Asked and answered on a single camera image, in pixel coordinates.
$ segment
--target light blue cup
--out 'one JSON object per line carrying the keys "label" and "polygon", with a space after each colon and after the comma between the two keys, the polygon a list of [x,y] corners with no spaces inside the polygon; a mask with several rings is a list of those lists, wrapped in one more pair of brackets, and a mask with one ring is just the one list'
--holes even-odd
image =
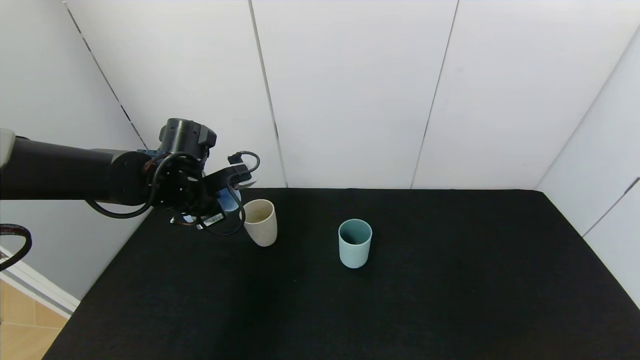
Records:
{"label": "light blue cup", "polygon": [[361,267],[369,258],[373,231],[366,221],[353,218],[338,228],[340,261],[352,269]]}

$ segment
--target white wall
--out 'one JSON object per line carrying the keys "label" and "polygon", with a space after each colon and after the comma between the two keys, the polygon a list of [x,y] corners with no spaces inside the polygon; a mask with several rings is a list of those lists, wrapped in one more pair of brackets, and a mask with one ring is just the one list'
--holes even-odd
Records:
{"label": "white wall", "polygon": [[149,146],[202,122],[207,170],[253,150],[257,186],[535,188],[640,24],[640,1],[252,3],[264,74],[247,0],[68,1]]}
{"label": "white wall", "polygon": [[289,185],[409,188],[456,1],[253,6]]}
{"label": "white wall", "polygon": [[580,234],[640,176],[639,99],[640,33],[636,33],[582,124],[538,186]]}
{"label": "white wall", "polygon": [[640,1],[460,0],[415,188],[535,188],[640,24]]}
{"label": "white wall", "polygon": [[[1,127],[74,147],[143,147],[61,1],[1,1],[0,44]],[[24,262],[79,299],[141,221],[56,200],[2,200],[0,218],[33,234]],[[1,245],[16,251],[22,239]]]}
{"label": "white wall", "polygon": [[211,128],[206,171],[260,155],[259,187],[284,186],[247,1],[67,1],[100,67],[150,148],[171,117]]}
{"label": "white wall", "polygon": [[640,185],[634,186],[584,239],[640,308]]}

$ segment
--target blue part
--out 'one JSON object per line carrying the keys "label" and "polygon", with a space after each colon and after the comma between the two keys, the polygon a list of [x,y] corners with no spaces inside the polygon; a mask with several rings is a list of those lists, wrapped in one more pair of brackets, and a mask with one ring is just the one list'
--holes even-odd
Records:
{"label": "blue part", "polygon": [[[242,200],[239,190],[234,190],[234,193],[236,193],[236,196],[238,197],[238,199]],[[227,189],[220,190],[218,192],[218,196],[220,196],[218,198],[218,203],[220,204],[224,212],[230,213],[231,211],[234,211],[238,208],[238,204],[234,200],[233,196],[231,196],[231,193],[229,192],[229,190]]]}

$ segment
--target table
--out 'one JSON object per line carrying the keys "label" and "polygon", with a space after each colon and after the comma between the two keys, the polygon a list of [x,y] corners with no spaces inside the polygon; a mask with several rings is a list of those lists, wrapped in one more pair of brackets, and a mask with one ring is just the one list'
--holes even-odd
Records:
{"label": "table", "polygon": [[[540,192],[243,191],[258,198],[268,248],[153,210],[45,359],[640,359],[640,311]],[[349,218],[373,229],[357,270],[338,257]]]}

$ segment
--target cup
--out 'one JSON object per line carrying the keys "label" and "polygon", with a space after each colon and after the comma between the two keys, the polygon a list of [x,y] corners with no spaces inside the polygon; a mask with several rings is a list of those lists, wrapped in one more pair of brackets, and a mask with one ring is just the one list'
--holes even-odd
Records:
{"label": "cup", "polygon": [[366,221],[353,218],[338,228],[340,261],[352,269],[361,267],[369,258],[373,231]]}
{"label": "cup", "polygon": [[244,205],[244,212],[246,213],[244,228],[251,239],[260,246],[273,244],[278,237],[278,222],[273,203],[265,199],[253,200]]}

